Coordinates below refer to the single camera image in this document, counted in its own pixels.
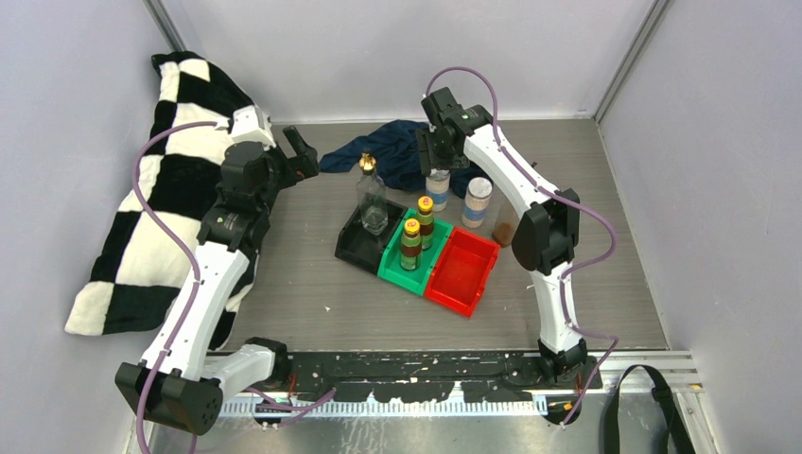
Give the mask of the sauce bottle yellow cap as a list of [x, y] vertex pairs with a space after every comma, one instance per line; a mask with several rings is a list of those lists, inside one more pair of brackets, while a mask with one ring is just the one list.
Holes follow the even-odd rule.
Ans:
[[414, 271], [419, 267], [422, 252], [420, 222], [416, 218], [408, 218], [403, 226], [400, 242], [400, 266], [406, 271]]
[[434, 201], [430, 196], [422, 196], [417, 202], [417, 219], [420, 224], [420, 237], [423, 250], [431, 247], [434, 232]]

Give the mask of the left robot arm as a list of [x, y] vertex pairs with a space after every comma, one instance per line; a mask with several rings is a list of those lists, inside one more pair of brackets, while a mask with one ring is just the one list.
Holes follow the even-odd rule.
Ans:
[[254, 267], [278, 193], [318, 175], [317, 151], [293, 126], [287, 157], [265, 138], [238, 139], [226, 151], [217, 200], [204, 215], [190, 272], [157, 338], [138, 364], [122, 363], [115, 385], [137, 414], [201, 436], [223, 405], [254, 384], [282, 390], [290, 377], [287, 347], [252, 338], [213, 364], [205, 359], [218, 321], [241, 276]]

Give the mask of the spice jar plain lid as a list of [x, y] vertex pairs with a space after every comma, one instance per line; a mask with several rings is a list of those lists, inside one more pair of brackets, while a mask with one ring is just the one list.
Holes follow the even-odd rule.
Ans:
[[450, 171], [432, 169], [426, 178], [426, 195], [433, 201], [434, 212], [446, 208], [450, 186]]

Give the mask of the clear glass cruet gold spout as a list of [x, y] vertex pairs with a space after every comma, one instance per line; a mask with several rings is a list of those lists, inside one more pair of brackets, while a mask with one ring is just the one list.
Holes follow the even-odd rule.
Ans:
[[368, 233], [379, 236], [389, 223], [386, 186], [377, 174], [376, 159], [370, 153], [362, 153], [358, 166], [362, 172], [356, 184], [361, 224]]

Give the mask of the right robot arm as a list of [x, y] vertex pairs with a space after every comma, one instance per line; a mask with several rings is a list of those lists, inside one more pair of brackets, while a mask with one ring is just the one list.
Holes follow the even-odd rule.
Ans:
[[540, 332], [537, 361], [543, 381], [564, 388], [586, 365], [584, 336], [574, 324], [573, 288], [567, 273], [579, 240], [579, 199], [541, 177], [510, 144], [482, 106], [464, 108], [447, 88], [421, 101], [429, 126], [418, 131], [423, 172], [474, 164], [489, 176], [518, 218], [512, 250], [532, 278]]

